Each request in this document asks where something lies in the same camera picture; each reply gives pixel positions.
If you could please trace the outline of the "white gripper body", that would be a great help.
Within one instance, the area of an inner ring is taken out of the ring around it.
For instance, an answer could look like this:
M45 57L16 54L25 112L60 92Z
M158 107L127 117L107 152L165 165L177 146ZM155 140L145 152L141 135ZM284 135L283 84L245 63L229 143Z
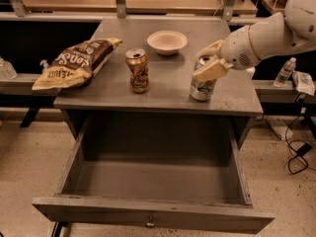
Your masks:
M245 26L232 32L220 48L220 55L236 70L256 66L260 59L255 54L250 40L250 27Z

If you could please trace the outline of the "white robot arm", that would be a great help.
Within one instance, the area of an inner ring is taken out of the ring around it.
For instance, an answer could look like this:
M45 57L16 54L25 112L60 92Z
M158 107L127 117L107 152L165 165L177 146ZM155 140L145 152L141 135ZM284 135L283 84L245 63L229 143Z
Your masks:
M284 13L232 32L205 47L196 58L209 56L193 74L199 82L225 76L229 69L245 70L262 60L294 55L316 47L316 0L287 0Z

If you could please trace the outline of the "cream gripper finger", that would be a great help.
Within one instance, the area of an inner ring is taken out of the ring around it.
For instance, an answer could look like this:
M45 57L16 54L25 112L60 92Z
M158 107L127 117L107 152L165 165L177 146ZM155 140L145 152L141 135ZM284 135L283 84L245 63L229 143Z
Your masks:
M232 64L225 59L218 59L199 68L192 78L199 82L215 80L225 76L231 67Z
M210 59L221 59L222 54L220 52L224 44L223 39L219 39L216 42L205 47L196 54L196 58L209 57Z

